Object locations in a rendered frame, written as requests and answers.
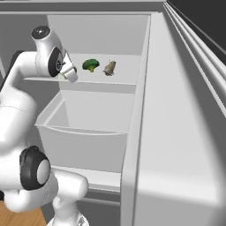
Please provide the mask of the white fridge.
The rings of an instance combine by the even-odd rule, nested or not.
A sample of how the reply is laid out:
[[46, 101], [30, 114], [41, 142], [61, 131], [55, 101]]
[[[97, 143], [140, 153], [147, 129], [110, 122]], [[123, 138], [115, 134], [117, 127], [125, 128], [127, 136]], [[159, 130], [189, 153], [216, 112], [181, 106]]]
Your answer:
[[[1, 2], [0, 89], [10, 69], [13, 55], [18, 51], [36, 50], [31, 33], [38, 26], [52, 28], [69, 57], [70, 54], [141, 56], [140, 76], [145, 68], [142, 59], [147, 47], [147, 21], [160, 9], [159, 3]], [[61, 90], [133, 94], [135, 100], [139, 76], [136, 84], [132, 85], [77, 81], [71, 83], [63, 75], [58, 74], [54, 78], [25, 78], [19, 89], [35, 100], [39, 117]], [[36, 122], [28, 135], [28, 142], [45, 154]], [[89, 226], [120, 226], [124, 158], [119, 172], [58, 167], [51, 162], [50, 165], [53, 169], [78, 173], [87, 178], [87, 194], [77, 204], [80, 213], [88, 220]], [[47, 226], [55, 215], [53, 205], [49, 203], [38, 208], [43, 212]]]

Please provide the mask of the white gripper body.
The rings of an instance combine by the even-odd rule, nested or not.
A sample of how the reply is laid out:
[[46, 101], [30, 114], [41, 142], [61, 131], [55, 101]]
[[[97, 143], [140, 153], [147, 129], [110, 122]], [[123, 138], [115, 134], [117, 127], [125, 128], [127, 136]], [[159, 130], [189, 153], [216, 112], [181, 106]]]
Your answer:
[[77, 69], [74, 66], [66, 71], [60, 71], [60, 74], [71, 83], [74, 83], [78, 80]]

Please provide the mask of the white fridge drawer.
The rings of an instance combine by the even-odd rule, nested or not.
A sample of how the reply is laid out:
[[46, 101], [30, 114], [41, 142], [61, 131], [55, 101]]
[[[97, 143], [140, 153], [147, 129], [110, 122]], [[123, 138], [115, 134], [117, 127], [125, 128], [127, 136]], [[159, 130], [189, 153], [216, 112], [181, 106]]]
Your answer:
[[134, 95], [61, 90], [36, 121], [54, 166], [119, 172]]

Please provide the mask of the green broccoli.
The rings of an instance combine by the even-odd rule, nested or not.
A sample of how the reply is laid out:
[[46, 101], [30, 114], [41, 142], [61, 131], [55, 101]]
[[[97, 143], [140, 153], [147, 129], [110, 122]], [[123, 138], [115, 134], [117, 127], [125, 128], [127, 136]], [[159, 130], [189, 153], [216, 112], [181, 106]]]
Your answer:
[[83, 64], [82, 64], [82, 69], [83, 70], [89, 70], [90, 72], [93, 72], [96, 67], [100, 65], [99, 61], [91, 58], [87, 59]]

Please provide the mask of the white fridge shelf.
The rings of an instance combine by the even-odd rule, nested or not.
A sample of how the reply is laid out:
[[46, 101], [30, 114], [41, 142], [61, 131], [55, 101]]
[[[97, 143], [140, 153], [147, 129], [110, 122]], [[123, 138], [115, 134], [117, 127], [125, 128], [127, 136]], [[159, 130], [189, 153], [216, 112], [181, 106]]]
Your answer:
[[[93, 72], [82, 69], [82, 64], [90, 58], [100, 63]], [[136, 55], [70, 54], [70, 59], [77, 68], [78, 83], [135, 85], [141, 63], [141, 56]], [[113, 75], [107, 76], [103, 70], [111, 61], [116, 62], [116, 67]]]

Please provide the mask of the white fridge door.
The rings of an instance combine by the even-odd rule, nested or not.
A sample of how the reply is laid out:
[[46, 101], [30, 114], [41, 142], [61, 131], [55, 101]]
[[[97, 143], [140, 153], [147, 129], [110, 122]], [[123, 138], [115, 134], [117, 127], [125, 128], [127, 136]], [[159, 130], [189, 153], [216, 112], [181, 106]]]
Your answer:
[[166, 2], [146, 43], [120, 226], [226, 226], [226, 65]]

